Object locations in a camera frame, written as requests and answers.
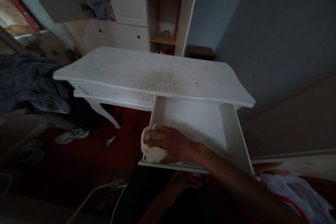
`curved desk leg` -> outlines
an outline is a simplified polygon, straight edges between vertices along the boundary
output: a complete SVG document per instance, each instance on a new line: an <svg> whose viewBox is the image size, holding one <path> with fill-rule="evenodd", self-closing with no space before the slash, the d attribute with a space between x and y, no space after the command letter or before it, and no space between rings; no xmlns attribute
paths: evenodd
<svg viewBox="0 0 336 224"><path fill-rule="evenodd" d="M113 123L113 125L116 128L120 128L117 121L99 103L94 103L93 101L91 101L88 98L85 98L85 100L91 105L91 107L93 108L94 111L96 111L98 114L101 114L102 116L109 119L111 121L111 123Z"/></svg>

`white drawer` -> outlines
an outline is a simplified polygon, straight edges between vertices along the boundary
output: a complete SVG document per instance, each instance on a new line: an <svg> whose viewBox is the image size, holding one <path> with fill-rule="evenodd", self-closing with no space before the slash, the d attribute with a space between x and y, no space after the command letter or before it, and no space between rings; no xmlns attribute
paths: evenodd
<svg viewBox="0 0 336 224"><path fill-rule="evenodd" d="M70 81L71 85L76 89L77 96L88 96L95 98L115 99L115 100L136 100L141 102L153 102L153 96L149 93L107 87L105 85L86 82L74 82Z"/></svg>
<svg viewBox="0 0 336 224"><path fill-rule="evenodd" d="M231 104L202 103L191 99L156 96L150 124L174 127L189 139L201 142L210 150L252 175L252 165L240 128L236 110ZM208 173L192 163L147 163L145 155L139 165Z"/></svg>
<svg viewBox="0 0 336 224"><path fill-rule="evenodd" d="M100 46L149 52L148 28L90 19L90 26Z"/></svg>

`white wardrobe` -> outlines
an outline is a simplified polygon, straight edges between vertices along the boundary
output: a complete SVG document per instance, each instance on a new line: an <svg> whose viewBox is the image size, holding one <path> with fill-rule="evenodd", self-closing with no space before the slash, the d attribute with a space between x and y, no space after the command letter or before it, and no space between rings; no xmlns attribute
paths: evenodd
<svg viewBox="0 0 336 224"><path fill-rule="evenodd" d="M160 46L183 56L196 0L111 0L116 22L94 18L86 0L39 1L83 54L100 46L145 52Z"/></svg>

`hand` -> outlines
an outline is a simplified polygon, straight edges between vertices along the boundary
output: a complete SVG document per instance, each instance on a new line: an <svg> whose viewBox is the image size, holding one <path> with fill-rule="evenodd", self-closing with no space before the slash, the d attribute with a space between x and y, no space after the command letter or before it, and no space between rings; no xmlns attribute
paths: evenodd
<svg viewBox="0 0 336 224"><path fill-rule="evenodd" d="M199 189L202 182L197 178L194 177L194 173L178 170L174 171L168 184L161 192L165 200L167 200L168 205L173 205L177 197L185 188Z"/></svg>
<svg viewBox="0 0 336 224"><path fill-rule="evenodd" d="M156 131L147 131L146 134L162 138L162 140L145 141L145 144L150 147L161 147L168 152L168 155L160 161L161 163L192 161L198 143L191 141L177 129L162 126Z"/></svg>

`white cloth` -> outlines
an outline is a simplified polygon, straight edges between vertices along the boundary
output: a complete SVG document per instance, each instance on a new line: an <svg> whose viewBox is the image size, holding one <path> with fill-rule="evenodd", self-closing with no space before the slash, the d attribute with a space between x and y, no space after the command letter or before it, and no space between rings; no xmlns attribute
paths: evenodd
<svg viewBox="0 0 336 224"><path fill-rule="evenodd" d="M158 163L160 160L164 159L168 153L165 149L162 149L160 147L149 147L147 144L145 144L145 141L147 140L160 140L160 137L156 137L153 135L146 135L146 131L149 130L157 130L158 125L154 124L152 127L149 125L148 127L144 128L141 134L141 150L142 153L146 156L146 162L148 163Z"/></svg>

